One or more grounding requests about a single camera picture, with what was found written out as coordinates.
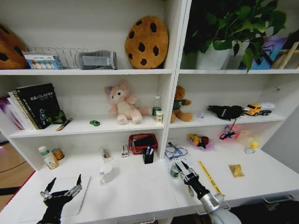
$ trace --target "white bottle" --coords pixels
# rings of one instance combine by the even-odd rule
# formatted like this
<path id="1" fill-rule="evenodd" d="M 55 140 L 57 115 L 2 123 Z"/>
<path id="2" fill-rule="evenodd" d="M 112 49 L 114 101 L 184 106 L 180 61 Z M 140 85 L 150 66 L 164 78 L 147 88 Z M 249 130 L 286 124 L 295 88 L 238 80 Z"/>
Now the white bottle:
<path id="1" fill-rule="evenodd" d="M 160 101 L 160 96 L 155 96 L 155 102 L 153 105 L 153 113 L 152 115 L 154 116 L 154 118 L 156 118 L 156 111 L 160 111 L 161 110 L 161 101 Z"/>
<path id="2" fill-rule="evenodd" d="M 55 155 L 50 152 L 46 146 L 41 146 L 38 148 L 38 151 L 40 151 L 40 153 L 43 156 L 43 160 L 45 161 L 45 163 L 48 165 L 48 167 L 50 169 L 55 169 L 56 167 L 59 166 L 58 160 L 55 157 Z"/>

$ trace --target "yellow snack packet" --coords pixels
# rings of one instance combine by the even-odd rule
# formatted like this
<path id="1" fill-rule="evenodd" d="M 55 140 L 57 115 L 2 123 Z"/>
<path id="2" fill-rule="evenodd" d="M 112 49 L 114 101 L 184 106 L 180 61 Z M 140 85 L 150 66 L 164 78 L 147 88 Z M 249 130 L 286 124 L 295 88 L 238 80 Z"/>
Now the yellow snack packet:
<path id="1" fill-rule="evenodd" d="M 229 168 L 232 171 L 232 174 L 234 175 L 234 177 L 245 176 L 244 173 L 242 173 L 242 171 L 241 171 L 241 165 L 240 164 L 229 165 Z"/>

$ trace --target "teddy bear green shirt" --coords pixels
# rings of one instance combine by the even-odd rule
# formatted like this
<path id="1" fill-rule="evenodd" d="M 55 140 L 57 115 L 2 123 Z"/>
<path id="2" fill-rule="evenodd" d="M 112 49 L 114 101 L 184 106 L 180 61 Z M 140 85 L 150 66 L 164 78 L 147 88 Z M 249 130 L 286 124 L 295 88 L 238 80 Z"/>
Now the teddy bear green shirt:
<path id="1" fill-rule="evenodd" d="M 185 105 L 186 103 L 186 100 L 185 99 L 182 99 L 182 100 L 175 100 L 173 102 L 173 110 L 178 110 L 181 108 L 182 105 Z"/>

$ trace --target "black pen holder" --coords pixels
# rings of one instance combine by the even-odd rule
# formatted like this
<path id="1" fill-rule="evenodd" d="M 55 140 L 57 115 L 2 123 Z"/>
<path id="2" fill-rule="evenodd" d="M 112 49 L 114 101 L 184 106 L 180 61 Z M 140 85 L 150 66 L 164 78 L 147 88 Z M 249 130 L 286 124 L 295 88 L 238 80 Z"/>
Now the black pen holder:
<path id="1" fill-rule="evenodd" d="M 143 161 L 144 164 L 153 163 L 154 161 L 154 152 L 151 155 L 146 155 L 146 148 L 143 149 Z"/>

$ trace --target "cookie pillow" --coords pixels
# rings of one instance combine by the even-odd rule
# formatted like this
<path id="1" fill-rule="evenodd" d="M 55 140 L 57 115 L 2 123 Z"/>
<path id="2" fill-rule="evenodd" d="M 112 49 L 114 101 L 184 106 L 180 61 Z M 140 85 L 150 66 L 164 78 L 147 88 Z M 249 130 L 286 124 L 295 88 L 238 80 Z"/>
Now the cookie pillow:
<path id="1" fill-rule="evenodd" d="M 22 54 L 24 44 L 9 29 L 0 24 L 0 69 L 24 69 L 28 66 Z"/>
<path id="2" fill-rule="evenodd" d="M 155 69 L 161 65 L 168 51 L 168 33 L 163 21 L 152 15 L 139 19 L 129 31 L 125 51 L 136 69 Z"/>

